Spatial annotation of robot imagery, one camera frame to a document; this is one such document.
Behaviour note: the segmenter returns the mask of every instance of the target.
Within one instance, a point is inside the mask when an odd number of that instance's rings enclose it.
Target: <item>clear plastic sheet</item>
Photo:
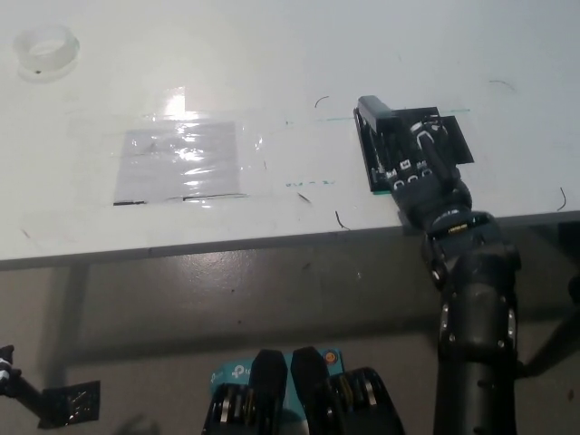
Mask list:
[[[258,125],[263,127],[262,114]],[[264,193],[263,138],[244,113],[149,116],[124,133],[115,205]]]
[[[115,204],[239,195],[233,121],[156,120],[127,131]]]

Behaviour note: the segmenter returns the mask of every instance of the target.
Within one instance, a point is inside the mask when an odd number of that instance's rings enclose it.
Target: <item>white table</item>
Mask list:
[[[457,115],[475,159],[461,167],[474,208],[516,223],[580,216],[576,0],[23,0],[3,10],[1,267],[400,228],[392,199],[369,191],[349,119],[365,94]],[[12,42],[39,24],[80,41],[61,80],[17,74]],[[237,144],[245,198],[112,206],[121,132],[163,110],[252,114],[264,143]]]

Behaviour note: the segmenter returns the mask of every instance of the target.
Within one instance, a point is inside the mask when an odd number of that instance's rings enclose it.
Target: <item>concrete floor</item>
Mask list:
[[[507,235],[524,261],[526,360],[572,310],[577,267],[548,229]],[[341,348],[347,369],[374,367],[408,433],[431,431],[438,295],[416,237],[3,272],[0,292],[0,343],[16,346],[31,382],[101,380],[101,419],[58,433],[200,433],[222,362],[307,344]],[[518,383],[519,433],[578,433],[579,363]],[[0,415],[2,434],[38,433],[15,401],[0,400]]]

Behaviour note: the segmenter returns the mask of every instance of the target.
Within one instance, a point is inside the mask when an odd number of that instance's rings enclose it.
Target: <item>white surface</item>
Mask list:
[[[474,208],[563,218],[560,188],[563,212],[580,209],[579,14],[575,0],[11,4],[0,27],[0,260],[273,245],[345,231],[335,211],[352,230],[398,227],[392,200],[369,192],[353,121],[319,121],[350,117],[365,94],[464,111]],[[47,23],[71,28],[81,56],[59,81],[28,82],[11,42]],[[259,150],[238,143],[248,198],[112,207],[127,120],[178,87],[179,110],[267,115],[253,123]]]

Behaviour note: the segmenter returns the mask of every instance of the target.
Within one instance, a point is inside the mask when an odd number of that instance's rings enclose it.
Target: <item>robotic arm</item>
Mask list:
[[[354,115],[361,143],[376,150],[376,176],[425,234],[423,260],[441,291],[433,433],[515,434],[516,248],[490,214],[471,210],[439,116],[407,127],[373,96]]]

